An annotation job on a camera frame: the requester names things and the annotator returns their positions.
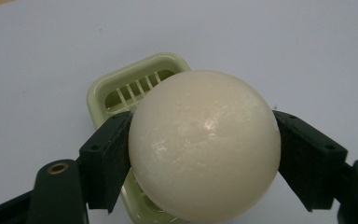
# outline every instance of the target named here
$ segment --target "white table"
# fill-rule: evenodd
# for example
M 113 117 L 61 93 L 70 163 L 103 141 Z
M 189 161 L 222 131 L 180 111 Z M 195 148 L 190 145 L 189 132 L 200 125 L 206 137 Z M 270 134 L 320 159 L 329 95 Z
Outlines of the white table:
M 358 159 L 358 1 L 30 1 L 0 6 L 0 203 L 39 168 L 75 159 L 94 132 L 96 78 L 161 51 L 253 85 Z M 308 213 L 280 175 L 224 223 L 337 223 Z M 91 223 L 131 223 L 121 200 Z

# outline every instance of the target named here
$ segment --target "black mount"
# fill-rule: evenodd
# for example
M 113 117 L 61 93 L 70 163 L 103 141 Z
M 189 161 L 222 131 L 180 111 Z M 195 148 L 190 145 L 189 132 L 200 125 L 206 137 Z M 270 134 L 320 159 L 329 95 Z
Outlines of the black mount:
M 273 111 L 281 132 L 279 172 L 308 211 L 341 206 L 339 224 L 358 224 L 358 161 L 347 149 L 305 121 Z M 112 212 L 130 170 L 128 133 L 132 114 L 108 119 L 80 149 L 76 161 L 44 166 L 34 190 L 0 205 L 0 223 L 89 223 L 89 209 Z

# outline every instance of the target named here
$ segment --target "plastic container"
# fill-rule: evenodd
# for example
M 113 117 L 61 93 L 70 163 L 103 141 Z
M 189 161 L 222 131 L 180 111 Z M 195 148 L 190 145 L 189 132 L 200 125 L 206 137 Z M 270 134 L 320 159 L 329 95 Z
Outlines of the plastic container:
M 98 129 L 117 113 L 134 111 L 159 82 L 189 70 L 190 67 L 180 56 L 158 53 L 98 78 L 87 94 L 87 104 L 95 128 Z M 131 220 L 136 224 L 186 223 L 153 204 L 137 184 L 132 170 L 121 190 L 121 198 Z

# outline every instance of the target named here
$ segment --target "light green plastic container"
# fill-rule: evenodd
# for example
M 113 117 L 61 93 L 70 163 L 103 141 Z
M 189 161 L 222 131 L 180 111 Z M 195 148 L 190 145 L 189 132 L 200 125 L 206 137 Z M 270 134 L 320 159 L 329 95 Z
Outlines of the light green plastic container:
M 87 94 L 87 104 L 95 128 L 98 129 L 117 113 L 134 111 L 159 82 L 189 70 L 190 67 L 180 56 L 158 53 L 98 78 Z M 135 224 L 186 223 L 153 204 L 137 184 L 132 170 L 121 189 L 121 198 Z

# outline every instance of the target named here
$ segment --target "white ball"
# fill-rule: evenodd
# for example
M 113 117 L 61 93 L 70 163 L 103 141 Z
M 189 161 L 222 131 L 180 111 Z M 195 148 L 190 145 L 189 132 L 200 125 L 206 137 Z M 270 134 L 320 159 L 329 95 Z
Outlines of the white ball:
M 279 129 L 263 98 L 210 71 L 174 75 L 149 92 L 134 113 L 129 144 L 132 170 L 150 200 L 195 222 L 252 207 L 281 157 Z

